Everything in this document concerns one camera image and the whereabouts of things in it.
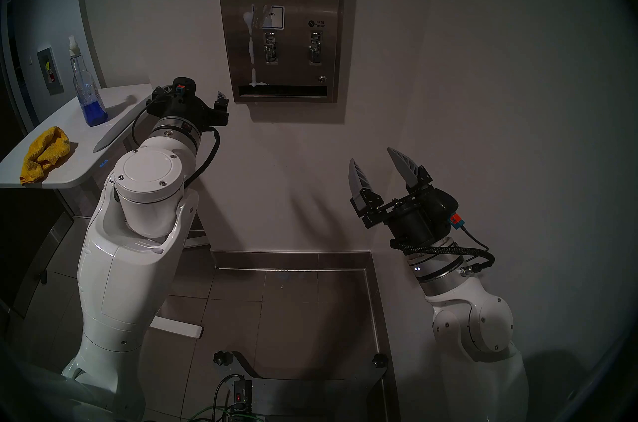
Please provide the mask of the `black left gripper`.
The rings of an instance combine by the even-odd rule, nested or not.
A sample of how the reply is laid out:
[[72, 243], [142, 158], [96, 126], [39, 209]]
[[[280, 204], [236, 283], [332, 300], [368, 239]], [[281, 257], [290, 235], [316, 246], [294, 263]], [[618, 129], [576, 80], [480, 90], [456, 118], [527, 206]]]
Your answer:
[[146, 112], [159, 119], [181, 118], [197, 130], [212, 130], [215, 126], [228, 125], [228, 104], [229, 99], [221, 91], [212, 110], [184, 87], [157, 86], [146, 101]]

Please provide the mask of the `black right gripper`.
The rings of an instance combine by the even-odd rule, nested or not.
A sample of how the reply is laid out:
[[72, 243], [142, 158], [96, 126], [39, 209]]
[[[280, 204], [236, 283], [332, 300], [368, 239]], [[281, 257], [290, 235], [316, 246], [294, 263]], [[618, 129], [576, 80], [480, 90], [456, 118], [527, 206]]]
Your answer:
[[387, 152], [411, 194], [384, 204], [351, 158], [348, 166], [350, 202], [358, 217], [363, 217], [365, 228], [383, 223], [390, 229], [397, 244], [432, 247], [450, 234], [452, 196], [430, 186], [433, 178], [423, 165], [417, 165], [394, 148], [388, 147]]

